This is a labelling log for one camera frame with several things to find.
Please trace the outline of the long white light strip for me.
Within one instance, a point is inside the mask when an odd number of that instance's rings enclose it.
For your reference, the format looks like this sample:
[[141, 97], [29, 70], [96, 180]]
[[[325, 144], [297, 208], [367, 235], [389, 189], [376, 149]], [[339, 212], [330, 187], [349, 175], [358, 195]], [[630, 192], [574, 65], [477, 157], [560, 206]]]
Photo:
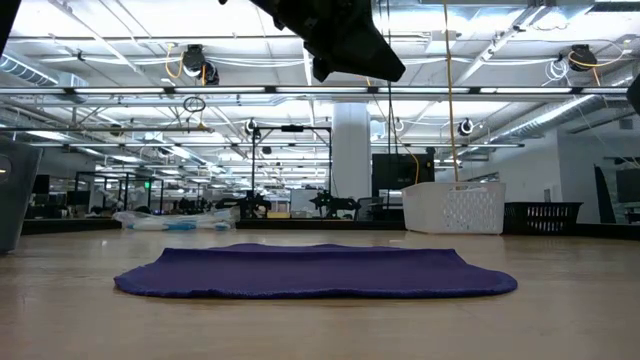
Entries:
[[[621, 95], [627, 87], [453, 87], [462, 95]], [[444, 95], [447, 87], [419, 86], [222, 86], [222, 87], [0, 87], [0, 95], [174, 95], [174, 94], [392, 94]]]

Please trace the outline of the black perforated plastic basket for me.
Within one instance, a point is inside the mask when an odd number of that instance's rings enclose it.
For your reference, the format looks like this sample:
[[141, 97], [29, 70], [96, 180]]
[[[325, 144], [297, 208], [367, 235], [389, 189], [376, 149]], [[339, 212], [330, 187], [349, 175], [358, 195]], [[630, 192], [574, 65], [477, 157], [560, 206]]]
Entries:
[[577, 223], [582, 202], [509, 202], [504, 229], [509, 235], [564, 235]]

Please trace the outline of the grey plastic bin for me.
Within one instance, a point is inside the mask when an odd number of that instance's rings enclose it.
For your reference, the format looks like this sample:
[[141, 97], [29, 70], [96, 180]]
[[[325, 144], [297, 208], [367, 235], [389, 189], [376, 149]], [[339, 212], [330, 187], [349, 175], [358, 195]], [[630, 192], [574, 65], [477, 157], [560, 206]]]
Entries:
[[0, 137], [0, 254], [17, 246], [41, 156], [39, 148]]

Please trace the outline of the black gantry frame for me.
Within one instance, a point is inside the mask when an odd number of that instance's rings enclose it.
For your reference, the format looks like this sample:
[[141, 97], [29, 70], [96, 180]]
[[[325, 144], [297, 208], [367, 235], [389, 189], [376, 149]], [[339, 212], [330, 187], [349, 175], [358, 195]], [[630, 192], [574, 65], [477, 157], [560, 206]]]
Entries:
[[[273, 132], [298, 134], [310, 132], [312, 142], [269, 142]], [[256, 126], [251, 137], [251, 189], [271, 203], [270, 211], [289, 212], [292, 206], [300, 204], [295, 211], [305, 219], [320, 217], [321, 214], [310, 202], [318, 192], [328, 191], [332, 196], [332, 130], [329, 127], [304, 125]], [[327, 150], [326, 156], [295, 158], [274, 155], [274, 149]]]

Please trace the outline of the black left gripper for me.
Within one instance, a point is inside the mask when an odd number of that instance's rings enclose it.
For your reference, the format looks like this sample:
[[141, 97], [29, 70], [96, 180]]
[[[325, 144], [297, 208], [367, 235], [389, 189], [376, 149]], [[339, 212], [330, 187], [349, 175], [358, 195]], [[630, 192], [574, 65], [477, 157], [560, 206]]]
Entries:
[[402, 76], [406, 71], [374, 25], [370, 0], [250, 1], [269, 14], [278, 29], [287, 28], [303, 40], [313, 56], [313, 76], [320, 82], [328, 77], [328, 83], [386, 83], [372, 76]]

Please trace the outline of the black aluminium table frame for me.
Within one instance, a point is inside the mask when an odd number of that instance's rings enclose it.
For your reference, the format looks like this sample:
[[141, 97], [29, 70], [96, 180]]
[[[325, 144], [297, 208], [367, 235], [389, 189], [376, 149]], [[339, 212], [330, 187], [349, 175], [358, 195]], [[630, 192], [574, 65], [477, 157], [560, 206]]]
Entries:
[[[119, 229], [121, 224], [110, 219], [43, 219], [25, 220], [22, 235], [53, 234], [65, 232], [98, 231]], [[243, 230], [405, 230], [399, 221], [354, 222], [345, 220], [303, 220], [303, 219], [253, 219], [241, 220], [236, 224]], [[576, 224], [571, 229], [559, 233], [523, 232], [506, 226], [503, 235], [529, 236], [575, 236], [601, 239], [640, 241], [640, 225], [621, 224]]]

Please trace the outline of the white perforated plastic basket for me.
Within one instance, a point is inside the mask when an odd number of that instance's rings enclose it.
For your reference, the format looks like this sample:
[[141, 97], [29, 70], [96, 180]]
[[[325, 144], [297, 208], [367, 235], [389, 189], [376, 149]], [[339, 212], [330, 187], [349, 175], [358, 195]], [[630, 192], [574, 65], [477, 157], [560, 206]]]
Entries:
[[402, 189], [405, 227], [428, 234], [500, 235], [506, 185], [424, 182]]

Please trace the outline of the dark upright panel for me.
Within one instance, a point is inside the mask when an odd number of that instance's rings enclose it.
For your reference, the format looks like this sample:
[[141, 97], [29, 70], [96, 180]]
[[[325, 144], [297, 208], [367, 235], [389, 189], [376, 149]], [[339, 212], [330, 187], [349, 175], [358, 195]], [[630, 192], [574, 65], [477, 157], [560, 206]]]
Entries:
[[616, 217], [606, 183], [606, 179], [602, 169], [599, 166], [594, 167], [594, 176], [596, 182], [596, 194], [598, 203], [598, 212], [600, 222], [602, 224], [615, 224]]

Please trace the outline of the white round pillar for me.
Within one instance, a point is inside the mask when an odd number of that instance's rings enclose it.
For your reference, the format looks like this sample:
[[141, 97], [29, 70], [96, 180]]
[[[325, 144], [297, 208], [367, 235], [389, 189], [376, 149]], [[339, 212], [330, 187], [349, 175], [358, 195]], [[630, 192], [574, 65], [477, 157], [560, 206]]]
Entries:
[[338, 197], [371, 195], [370, 114], [365, 103], [335, 103], [332, 118], [332, 180]]

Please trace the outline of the silver ventilation duct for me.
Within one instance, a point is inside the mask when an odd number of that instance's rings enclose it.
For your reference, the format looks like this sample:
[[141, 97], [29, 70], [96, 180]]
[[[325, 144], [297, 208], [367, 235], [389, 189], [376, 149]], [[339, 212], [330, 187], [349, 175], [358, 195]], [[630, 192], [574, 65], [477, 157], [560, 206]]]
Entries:
[[631, 109], [626, 99], [601, 95], [574, 96], [562, 103], [546, 104], [522, 115], [493, 132], [485, 143], [503, 143], [512, 137], [524, 137], [573, 121], [603, 109]]
[[0, 74], [22, 80], [27, 87], [8, 87], [0, 85], [0, 95], [45, 95], [65, 101], [83, 104], [88, 96], [77, 91], [87, 87], [88, 82], [74, 73], [53, 70], [36, 65], [26, 57], [6, 50], [0, 56]]

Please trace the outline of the black cabinet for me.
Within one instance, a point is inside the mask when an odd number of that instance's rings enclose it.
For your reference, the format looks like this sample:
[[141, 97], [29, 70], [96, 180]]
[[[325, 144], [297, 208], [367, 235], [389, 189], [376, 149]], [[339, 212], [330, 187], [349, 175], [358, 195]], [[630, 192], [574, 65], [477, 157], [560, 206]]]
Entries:
[[435, 181], [433, 154], [373, 154], [372, 196], [381, 190], [401, 190], [422, 182]]

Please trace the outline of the dark blue cloth mat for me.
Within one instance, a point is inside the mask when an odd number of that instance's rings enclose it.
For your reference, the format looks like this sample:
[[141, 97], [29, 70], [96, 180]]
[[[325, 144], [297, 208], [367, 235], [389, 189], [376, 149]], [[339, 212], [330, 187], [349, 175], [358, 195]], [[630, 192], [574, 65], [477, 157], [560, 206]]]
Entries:
[[456, 298], [510, 293], [512, 276], [453, 249], [384, 246], [167, 248], [114, 279], [126, 293], [167, 298]]

